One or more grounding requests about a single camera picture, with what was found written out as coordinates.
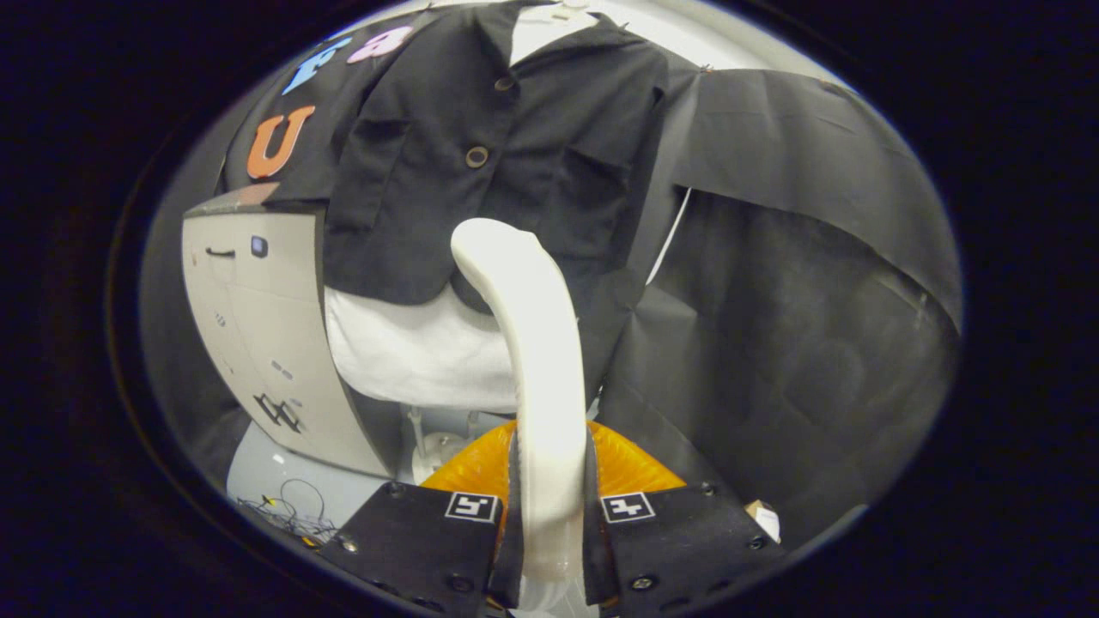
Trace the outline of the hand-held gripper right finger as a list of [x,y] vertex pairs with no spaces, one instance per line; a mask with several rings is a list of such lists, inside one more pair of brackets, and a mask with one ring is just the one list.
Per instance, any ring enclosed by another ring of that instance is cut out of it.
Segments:
[[769,578],[780,541],[717,482],[686,482],[587,423],[584,586],[604,615],[706,615]]

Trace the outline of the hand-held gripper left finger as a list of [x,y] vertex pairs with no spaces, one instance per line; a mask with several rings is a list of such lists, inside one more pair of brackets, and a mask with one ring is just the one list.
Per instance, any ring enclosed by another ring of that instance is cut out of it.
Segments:
[[385,482],[319,555],[396,615],[515,608],[525,552],[517,455],[509,422],[422,485]]

